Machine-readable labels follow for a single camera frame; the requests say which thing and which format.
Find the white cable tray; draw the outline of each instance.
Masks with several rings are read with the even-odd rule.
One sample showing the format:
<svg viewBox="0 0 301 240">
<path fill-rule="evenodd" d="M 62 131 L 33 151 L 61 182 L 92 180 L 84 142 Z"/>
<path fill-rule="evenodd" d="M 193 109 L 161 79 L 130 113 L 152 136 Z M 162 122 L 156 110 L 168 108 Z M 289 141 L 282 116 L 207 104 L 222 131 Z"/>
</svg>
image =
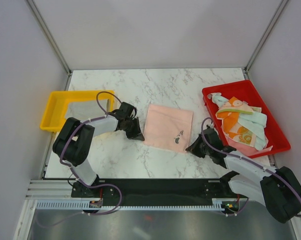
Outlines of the white cable tray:
<svg viewBox="0 0 301 240">
<path fill-rule="evenodd" d="M 213 200 L 212 205 L 198 206 L 120 206 L 119 210 L 147 211 L 223 211 L 222 201 Z M 89 200 L 38 200 L 36 209 L 39 210 L 110 210 L 115 206 L 90 207 Z"/>
</svg>

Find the cloth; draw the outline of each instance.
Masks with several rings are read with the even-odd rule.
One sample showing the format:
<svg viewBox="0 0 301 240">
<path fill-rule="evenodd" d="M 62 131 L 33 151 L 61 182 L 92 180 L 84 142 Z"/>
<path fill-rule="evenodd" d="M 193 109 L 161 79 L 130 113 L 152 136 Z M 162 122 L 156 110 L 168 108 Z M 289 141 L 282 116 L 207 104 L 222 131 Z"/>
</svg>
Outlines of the cloth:
<svg viewBox="0 0 301 240">
<path fill-rule="evenodd" d="M 273 146 L 264 148 L 260 151 L 258 151 L 255 147 L 252 146 L 247 146 L 244 144 L 241 144 L 240 142 L 236 142 L 233 139 L 229 138 L 228 136 L 226 136 L 226 140 L 228 145 L 230 145 L 233 148 L 236 148 L 238 151 L 240 151 L 242 154 L 244 154 L 245 156 L 252 156 L 255 154 L 261 154 L 261 153 L 266 153 L 272 150 Z"/>
<path fill-rule="evenodd" d="M 252 152 L 250 147 L 255 148 L 256 152 L 263 151 L 268 143 L 264 131 L 267 116 L 261 113 L 261 107 L 248 106 L 247 102 L 236 97 L 226 101 L 227 98 L 222 97 L 220 92 L 211 93 L 208 98 L 219 107 L 216 117 L 222 120 L 222 130 L 232 147 L 235 148 L 233 145 L 236 143 L 237 149 L 247 147 L 244 152 Z"/>
<path fill-rule="evenodd" d="M 220 92 L 210 93 L 207 95 L 207 97 L 208 99 L 211 99 L 211 101 L 219 108 L 229 101 L 226 97 L 223 97 Z"/>
<path fill-rule="evenodd" d="M 192 132 L 193 112 L 150 104 L 144 128 L 147 146 L 186 153 Z"/>
<path fill-rule="evenodd" d="M 232 97 L 228 100 L 223 106 L 219 108 L 218 113 L 222 112 L 236 112 L 242 114 L 253 114 L 253 109 L 248 106 L 246 103 L 238 100 L 236 97 Z"/>
</svg>

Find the pink cloth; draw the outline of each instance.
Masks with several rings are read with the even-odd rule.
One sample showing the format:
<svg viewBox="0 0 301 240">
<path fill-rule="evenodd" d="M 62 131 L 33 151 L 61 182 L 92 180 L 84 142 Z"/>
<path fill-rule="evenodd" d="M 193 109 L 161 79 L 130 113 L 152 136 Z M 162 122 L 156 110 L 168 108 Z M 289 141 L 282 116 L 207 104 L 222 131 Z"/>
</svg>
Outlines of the pink cloth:
<svg viewBox="0 0 301 240">
<path fill-rule="evenodd" d="M 256 150 L 255 147 L 247 146 L 247 145 L 244 145 L 240 142 L 236 142 L 236 141 L 234 141 L 233 139 L 229 138 L 226 135 L 225 135 L 225 137 L 226 137 L 226 140 L 228 142 L 228 145 L 230 145 L 233 148 L 236 148 L 238 151 L 240 151 L 242 154 L 244 154 L 245 156 L 248 156 L 248 157 L 252 156 L 252 155 L 255 155 L 255 154 L 261 154 L 261 153 L 269 152 L 273 148 L 273 146 L 270 146 L 270 147 L 264 148 L 263 150 L 258 151 L 258 150 Z"/>
<path fill-rule="evenodd" d="M 144 144 L 186 153 L 192 132 L 193 112 L 150 104 L 144 129 Z"/>
</svg>

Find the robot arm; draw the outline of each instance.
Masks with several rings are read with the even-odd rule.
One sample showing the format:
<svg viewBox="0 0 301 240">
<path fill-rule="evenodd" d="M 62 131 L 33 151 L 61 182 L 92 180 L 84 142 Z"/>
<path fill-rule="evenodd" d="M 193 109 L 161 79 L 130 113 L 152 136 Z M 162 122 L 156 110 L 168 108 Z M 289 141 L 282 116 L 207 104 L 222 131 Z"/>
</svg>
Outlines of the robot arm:
<svg viewBox="0 0 301 240">
<path fill-rule="evenodd" d="M 81 122 L 73 117 L 66 120 L 52 147 L 59 157 L 71 134 L 80 124 Z M 87 159 L 93 137 L 118 130 L 125 131 L 128 139 L 145 140 L 139 118 L 136 117 L 136 108 L 126 102 L 122 102 L 119 109 L 110 112 L 105 118 L 83 125 L 76 133 L 77 139 L 72 139 L 69 143 L 64 160 L 85 184 L 95 185 L 99 179 Z"/>
<path fill-rule="evenodd" d="M 293 189 L 301 199 L 301 185 L 289 168 L 283 166 L 277 169 L 265 165 L 261 167 L 261 164 L 235 148 L 223 146 L 217 132 L 209 126 L 203 131 L 203 135 L 209 145 L 200 134 L 186 150 L 200 158 L 208 155 L 215 164 L 232 170 L 233 174 L 230 174 L 227 181 L 233 193 L 247 196 L 266 206 L 269 213 L 281 223 L 301 212 L 301 203 L 292 192 Z M 292 189 L 275 176 L 284 179 Z"/>
</svg>

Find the white wall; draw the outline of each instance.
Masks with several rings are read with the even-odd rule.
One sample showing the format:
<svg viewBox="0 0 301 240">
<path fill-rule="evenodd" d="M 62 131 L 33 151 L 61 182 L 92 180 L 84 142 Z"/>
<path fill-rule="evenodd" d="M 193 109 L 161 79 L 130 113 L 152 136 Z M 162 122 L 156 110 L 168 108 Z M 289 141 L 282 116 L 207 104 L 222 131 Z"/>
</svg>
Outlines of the white wall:
<svg viewBox="0 0 301 240">
<path fill-rule="evenodd" d="M 301 183 L 301 0 L 290 1 L 250 76 L 291 144 L 276 162 Z"/>
<path fill-rule="evenodd" d="M 34 0 L 71 69 L 244 67 L 281 0 Z"/>
<path fill-rule="evenodd" d="M 0 240 L 13 238 L 50 137 L 39 125 L 66 73 L 24 0 L 0 0 Z"/>
</svg>

